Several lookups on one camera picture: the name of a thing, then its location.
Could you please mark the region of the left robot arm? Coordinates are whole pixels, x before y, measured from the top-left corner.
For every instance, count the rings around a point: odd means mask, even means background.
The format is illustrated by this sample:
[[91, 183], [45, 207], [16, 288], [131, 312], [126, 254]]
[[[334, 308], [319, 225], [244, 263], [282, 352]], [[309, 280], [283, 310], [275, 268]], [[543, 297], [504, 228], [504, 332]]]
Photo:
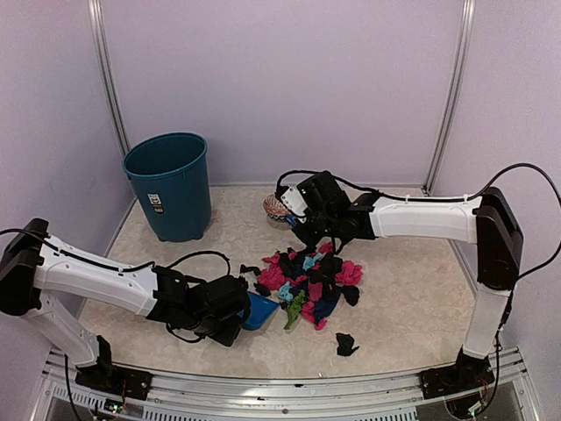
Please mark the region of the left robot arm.
[[51, 235], [44, 219], [1, 232], [11, 241], [1, 257], [1, 312], [34, 325], [75, 365], [106, 390], [123, 380], [109, 343], [83, 327], [59, 302], [65, 292], [187, 330], [194, 342], [210, 338], [231, 346], [250, 316], [244, 279], [225, 274], [205, 281], [153, 261], [131, 266], [70, 246]]

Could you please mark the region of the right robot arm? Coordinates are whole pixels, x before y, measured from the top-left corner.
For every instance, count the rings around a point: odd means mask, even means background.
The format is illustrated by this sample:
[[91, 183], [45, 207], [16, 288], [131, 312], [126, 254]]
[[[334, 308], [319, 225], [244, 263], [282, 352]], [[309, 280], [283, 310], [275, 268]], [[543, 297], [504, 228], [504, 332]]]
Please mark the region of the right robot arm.
[[489, 341], [517, 347], [532, 375], [558, 371], [560, 344], [560, 193], [536, 166], [488, 170], [458, 194], [433, 198], [408, 187], [359, 186], [322, 170], [280, 175], [274, 194], [291, 212], [298, 243], [331, 244], [364, 268], [356, 315], [338, 310], [332, 330], [356, 340], [337, 356], [329, 331], [314, 332], [323, 360], [314, 376], [373, 375], [448, 365], [470, 336], [480, 289], [496, 291], [490, 262], [520, 278], [506, 323], [481, 310]]

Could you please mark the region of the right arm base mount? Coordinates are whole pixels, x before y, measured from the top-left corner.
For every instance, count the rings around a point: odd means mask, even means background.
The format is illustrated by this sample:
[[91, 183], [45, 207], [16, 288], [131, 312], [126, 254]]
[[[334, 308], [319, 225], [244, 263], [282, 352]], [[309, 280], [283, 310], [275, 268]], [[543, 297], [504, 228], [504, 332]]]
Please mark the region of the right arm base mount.
[[457, 394], [495, 381], [489, 357], [472, 357], [463, 348], [453, 364], [423, 370], [418, 376], [424, 399]]

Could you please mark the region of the blue plastic dustpan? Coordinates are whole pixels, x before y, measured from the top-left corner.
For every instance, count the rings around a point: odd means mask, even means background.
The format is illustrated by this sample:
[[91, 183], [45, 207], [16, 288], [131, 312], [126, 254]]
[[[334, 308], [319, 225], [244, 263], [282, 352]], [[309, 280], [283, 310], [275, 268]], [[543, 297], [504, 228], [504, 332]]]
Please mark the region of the blue plastic dustpan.
[[251, 303], [249, 317], [242, 324], [242, 328], [247, 331], [257, 331], [267, 320], [277, 311], [280, 305], [264, 296], [249, 292], [248, 296]]

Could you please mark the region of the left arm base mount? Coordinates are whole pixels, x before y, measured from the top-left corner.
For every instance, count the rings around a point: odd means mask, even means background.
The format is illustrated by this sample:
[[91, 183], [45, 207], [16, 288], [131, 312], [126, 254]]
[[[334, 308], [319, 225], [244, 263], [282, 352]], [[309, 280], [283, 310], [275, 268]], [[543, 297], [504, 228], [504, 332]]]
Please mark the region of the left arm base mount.
[[113, 363], [110, 344], [101, 335], [96, 336], [98, 354], [93, 364], [78, 367], [75, 382], [78, 385], [145, 401], [152, 385], [153, 375], [136, 368], [120, 367]]

